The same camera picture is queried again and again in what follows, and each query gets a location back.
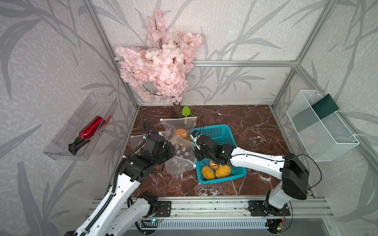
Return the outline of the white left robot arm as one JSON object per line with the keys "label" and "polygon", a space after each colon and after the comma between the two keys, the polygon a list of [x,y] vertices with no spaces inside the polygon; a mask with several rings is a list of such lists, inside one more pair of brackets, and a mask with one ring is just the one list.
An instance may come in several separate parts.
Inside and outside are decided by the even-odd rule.
{"label": "white left robot arm", "polygon": [[147,134],[144,141],[124,156],[114,173],[113,183],[95,211],[67,236],[121,236],[129,227],[158,211],[158,198],[144,192],[122,213],[133,192],[158,165],[175,156],[174,146],[158,133]]}

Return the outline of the large brown potato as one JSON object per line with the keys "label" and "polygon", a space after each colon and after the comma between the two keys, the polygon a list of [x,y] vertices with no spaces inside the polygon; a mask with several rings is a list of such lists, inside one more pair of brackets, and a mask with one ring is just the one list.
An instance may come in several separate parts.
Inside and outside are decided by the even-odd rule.
{"label": "large brown potato", "polygon": [[215,170],[215,176],[218,179],[226,178],[231,174],[232,170],[230,166],[220,166]]}

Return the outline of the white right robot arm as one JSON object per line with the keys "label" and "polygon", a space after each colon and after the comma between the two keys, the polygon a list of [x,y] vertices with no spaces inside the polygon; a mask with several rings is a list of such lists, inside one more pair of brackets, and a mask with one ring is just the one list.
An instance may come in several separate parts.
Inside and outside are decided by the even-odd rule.
{"label": "white right robot arm", "polygon": [[243,167],[269,174],[281,182],[268,192],[265,209],[281,210],[291,200],[306,200],[310,171],[299,159],[300,155],[266,155],[247,151],[235,145],[219,145],[211,137],[191,134],[195,143],[194,154],[198,161],[204,158],[220,166]]}

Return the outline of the orange potato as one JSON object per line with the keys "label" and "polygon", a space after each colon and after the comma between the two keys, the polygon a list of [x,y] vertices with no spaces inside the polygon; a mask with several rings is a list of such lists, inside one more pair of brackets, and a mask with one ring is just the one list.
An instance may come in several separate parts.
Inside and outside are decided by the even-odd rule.
{"label": "orange potato", "polygon": [[214,163],[212,160],[209,162],[209,167],[212,168],[213,170],[216,170],[220,167],[219,164]]}

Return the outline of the clear zipper bag with dots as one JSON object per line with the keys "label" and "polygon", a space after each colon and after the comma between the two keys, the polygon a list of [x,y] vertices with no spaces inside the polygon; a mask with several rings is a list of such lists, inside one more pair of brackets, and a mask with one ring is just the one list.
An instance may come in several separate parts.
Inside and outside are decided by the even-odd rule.
{"label": "clear zipper bag with dots", "polygon": [[141,143],[145,142],[145,135],[136,135],[130,137],[131,150],[137,148]]}

